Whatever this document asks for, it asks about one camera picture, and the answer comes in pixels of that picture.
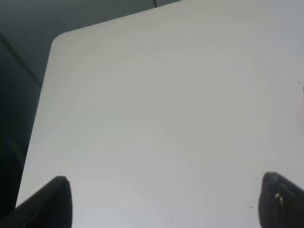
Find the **black object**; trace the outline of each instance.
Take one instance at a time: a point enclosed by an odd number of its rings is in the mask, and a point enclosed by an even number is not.
[[[72,211],[70,183],[66,177],[55,177],[0,219],[0,228],[71,228]]]
[[[304,191],[282,175],[267,172],[258,210],[262,228],[304,228]]]

